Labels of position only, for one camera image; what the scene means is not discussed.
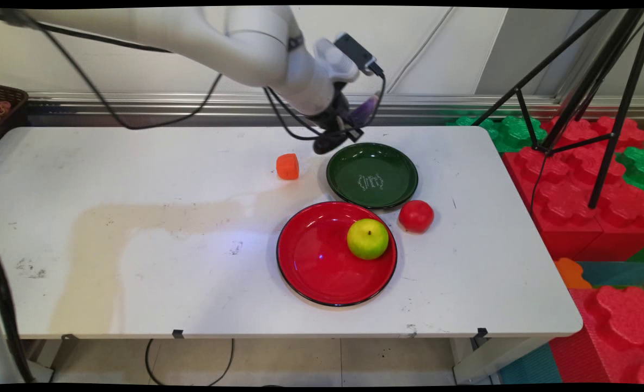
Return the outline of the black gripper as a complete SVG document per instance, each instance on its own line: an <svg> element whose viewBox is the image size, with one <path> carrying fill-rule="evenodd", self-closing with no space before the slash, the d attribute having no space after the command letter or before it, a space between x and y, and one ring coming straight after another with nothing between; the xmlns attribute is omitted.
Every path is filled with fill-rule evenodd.
<svg viewBox="0 0 644 392"><path fill-rule="evenodd" d="M329 105L320 113L305 114L305 119L319 128L319 134L313 141L313 151L317 155L324 155L337 149L348 138L356 143L363 136L361 127L352 127L347 124L349 119L349 100L341 91L335 91Z"/></svg>

